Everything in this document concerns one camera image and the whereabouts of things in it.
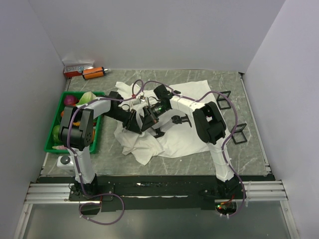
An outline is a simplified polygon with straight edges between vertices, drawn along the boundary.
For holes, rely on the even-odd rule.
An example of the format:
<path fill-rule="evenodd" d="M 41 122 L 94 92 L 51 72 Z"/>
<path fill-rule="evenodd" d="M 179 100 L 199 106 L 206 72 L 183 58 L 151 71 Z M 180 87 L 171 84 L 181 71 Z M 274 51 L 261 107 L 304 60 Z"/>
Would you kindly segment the white garment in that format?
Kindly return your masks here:
<path fill-rule="evenodd" d="M 116 82 L 117 92 L 124 99 L 129 98 L 132 96 L 132 85 Z M 211 90 L 207 80 L 175 84 L 170 87 L 195 100 Z M 182 117 L 185 114 L 178 110 L 169 110 L 160 116 L 159 123 L 153 126 L 155 129 L 160 127 L 164 132 L 164 136 L 159 138 L 154 137 L 155 132 L 152 129 L 136 134 L 123 129 L 122 123 L 118 122 L 114 136 L 123 147 L 122 154 L 131 153 L 137 162 L 147 165 L 153 156 L 177 158 L 208 151 L 206 144 L 197 135 L 194 120 L 190 119 L 192 127 L 186 122 L 170 124 L 173 116 Z"/>

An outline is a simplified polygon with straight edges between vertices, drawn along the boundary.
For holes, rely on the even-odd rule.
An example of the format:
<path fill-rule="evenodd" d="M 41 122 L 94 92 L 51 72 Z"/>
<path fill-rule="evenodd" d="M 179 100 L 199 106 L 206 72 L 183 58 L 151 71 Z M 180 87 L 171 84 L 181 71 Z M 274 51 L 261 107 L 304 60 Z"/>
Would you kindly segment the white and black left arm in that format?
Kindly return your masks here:
<path fill-rule="evenodd" d="M 136 111 L 119 107 L 125 99 L 111 91 L 109 95 L 97 97 L 80 106 L 66 106 L 60 124 L 58 137 L 70 153 L 74 171 L 74 194 L 87 200 L 101 197 L 97 175 L 93 170 L 89 146 L 93 142 L 93 121 L 99 116 L 108 116 L 123 123 L 123 128 L 141 134 L 136 120 Z"/>

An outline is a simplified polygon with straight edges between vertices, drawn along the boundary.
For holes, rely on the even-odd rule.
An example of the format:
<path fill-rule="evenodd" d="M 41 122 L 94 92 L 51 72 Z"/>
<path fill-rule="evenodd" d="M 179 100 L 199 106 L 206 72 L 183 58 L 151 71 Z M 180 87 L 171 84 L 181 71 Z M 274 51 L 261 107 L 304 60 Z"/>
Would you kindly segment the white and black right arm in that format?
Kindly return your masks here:
<path fill-rule="evenodd" d="M 226 146 L 236 127 L 229 131 L 216 102 L 201 101 L 210 92 L 195 100 L 183 96 L 179 91 L 169 91 L 162 84 L 154 89 L 154 93 L 159 102 L 153 106 L 143 107 L 143 114 L 139 116 L 142 123 L 141 130 L 151 128 L 158 123 L 159 116 L 169 110 L 178 110 L 186 114 L 193 119 L 199 139 L 206 143 L 211 153 L 216 170 L 217 195 L 227 199 L 243 190 L 241 178 L 232 166 Z"/>

